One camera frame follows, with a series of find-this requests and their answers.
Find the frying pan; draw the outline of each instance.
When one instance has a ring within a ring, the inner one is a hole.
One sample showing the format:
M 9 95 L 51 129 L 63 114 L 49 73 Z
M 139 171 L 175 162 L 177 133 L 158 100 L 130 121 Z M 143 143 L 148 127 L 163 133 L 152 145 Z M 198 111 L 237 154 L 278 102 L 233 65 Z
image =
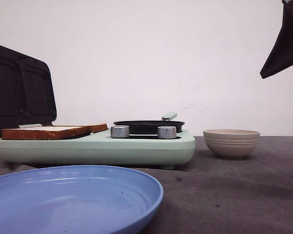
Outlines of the frying pan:
M 182 131 L 184 122 L 171 121 L 177 116 L 176 113 L 167 113 L 162 116 L 162 120 L 132 120 L 132 121 L 117 121 L 115 125 L 129 126 L 130 134 L 157 134 L 157 127 L 160 126 L 175 126 L 176 131 Z

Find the table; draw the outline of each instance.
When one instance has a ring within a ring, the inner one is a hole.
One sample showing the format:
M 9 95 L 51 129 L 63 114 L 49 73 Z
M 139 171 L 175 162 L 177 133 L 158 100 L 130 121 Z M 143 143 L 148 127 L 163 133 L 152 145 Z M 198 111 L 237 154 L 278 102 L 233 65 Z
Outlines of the table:
M 174 170 L 135 168 L 165 193 L 141 234 L 293 233 L 293 137 L 262 136 L 244 160 L 216 157 L 203 137 L 196 145 L 193 159 Z M 0 175 L 35 167 L 0 159 Z

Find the beige bowl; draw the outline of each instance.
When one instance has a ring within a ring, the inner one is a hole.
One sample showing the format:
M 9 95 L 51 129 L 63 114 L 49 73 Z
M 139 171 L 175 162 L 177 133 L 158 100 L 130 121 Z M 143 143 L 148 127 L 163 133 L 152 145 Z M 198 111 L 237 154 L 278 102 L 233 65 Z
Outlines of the beige bowl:
M 241 159 L 249 155 L 259 141 L 259 132 L 215 129 L 203 131 L 207 147 L 216 155 Z

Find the bread slice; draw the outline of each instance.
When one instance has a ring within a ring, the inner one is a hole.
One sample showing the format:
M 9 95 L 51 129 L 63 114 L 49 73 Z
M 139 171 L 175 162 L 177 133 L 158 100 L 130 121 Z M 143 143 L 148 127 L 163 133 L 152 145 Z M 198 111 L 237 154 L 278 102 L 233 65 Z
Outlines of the bread slice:
M 3 140 L 60 140 L 107 129 L 105 123 L 80 126 L 42 126 L 2 129 Z

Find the plastic plate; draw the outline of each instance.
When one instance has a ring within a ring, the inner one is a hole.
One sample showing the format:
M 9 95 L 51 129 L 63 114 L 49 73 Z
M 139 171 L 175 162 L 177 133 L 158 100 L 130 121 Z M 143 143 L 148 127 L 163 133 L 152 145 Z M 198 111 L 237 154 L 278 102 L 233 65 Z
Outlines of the plastic plate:
M 163 187 L 112 166 L 63 166 L 0 176 L 0 234 L 135 234 L 154 217 Z

